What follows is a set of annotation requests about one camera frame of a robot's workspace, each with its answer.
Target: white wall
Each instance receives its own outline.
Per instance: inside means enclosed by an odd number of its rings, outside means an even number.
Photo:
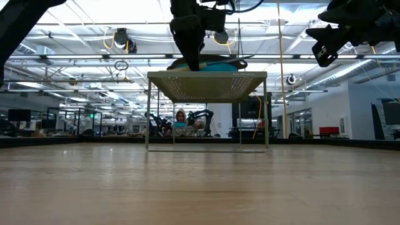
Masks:
[[[384,77],[374,82],[377,87],[372,81],[349,85],[353,139],[375,140],[371,104],[378,103],[379,99],[400,98],[400,88],[396,82],[386,82]]]
[[[228,138],[229,128],[232,127],[232,104],[208,104],[208,110],[214,113],[212,120],[214,121],[216,131],[221,138]],[[211,135],[215,135],[212,126]]]
[[[327,93],[311,93],[306,101],[291,101],[287,106],[287,113],[311,108],[312,130],[319,134],[320,127],[340,127],[340,118],[347,117],[350,121],[349,89],[347,81],[339,87],[327,88]],[[283,115],[283,107],[272,109],[272,116]],[[351,123],[347,123],[349,137],[352,138]]]

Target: fluorescent light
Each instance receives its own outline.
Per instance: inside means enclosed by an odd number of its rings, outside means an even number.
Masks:
[[[60,95],[60,94],[57,94],[57,93],[49,93],[49,94],[51,94],[51,95],[53,95],[53,96],[56,96],[56,97],[59,97],[59,98],[64,98],[64,96],[62,96],[62,95]]]
[[[296,93],[297,94],[299,94],[299,93],[326,93],[327,91],[328,90],[306,90],[306,91],[296,91]]]
[[[7,90],[8,92],[27,92],[27,93],[34,93],[34,92],[39,92],[39,90],[31,90],[31,89],[20,89],[20,90]]]
[[[135,55],[135,54],[120,54],[120,55],[110,55],[110,59],[154,59],[154,58],[165,58],[165,55]]]
[[[343,55],[339,55],[337,58],[338,59],[355,59],[355,58],[357,58],[357,55],[345,55],[345,54],[343,54]]]
[[[43,88],[44,87],[43,85],[33,83],[33,82],[17,82],[17,84],[27,86],[30,88]]]
[[[44,92],[52,92],[52,93],[68,93],[74,92],[74,90],[43,90]]]
[[[300,56],[300,59],[315,59],[314,55],[302,55]]]
[[[79,102],[88,102],[89,100],[81,98],[81,97],[70,97],[71,100],[79,101]]]
[[[400,59],[400,55],[388,54],[388,55],[373,55],[373,56],[364,56],[363,59]]]
[[[46,56],[48,59],[102,59],[102,55],[73,55],[73,56],[63,56],[63,55],[51,55]]]
[[[19,55],[19,56],[10,56],[10,58],[8,59],[40,59],[40,56]]]

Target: wooden table surface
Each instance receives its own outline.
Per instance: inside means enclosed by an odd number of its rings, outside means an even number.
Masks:
[[[0,149],[0,224],[400,224],[400,152]]]

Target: perforated metal shelf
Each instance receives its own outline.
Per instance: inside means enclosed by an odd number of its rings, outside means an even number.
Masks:
[[[148,72],[149,80],[174,103],[239,103],[267,72]]]

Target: woman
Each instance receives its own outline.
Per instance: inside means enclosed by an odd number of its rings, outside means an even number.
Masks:
[[[175,128],[175,136],[176,137],[190,136],[193,130],[188,128],[188,120],[186,119],[185,110],[183,109],[178,110],[178,112],[175,115],[175,120],[176,122],[185,123],[184,126]],[[168,131],[167,136],[172,136],[172,132]]]

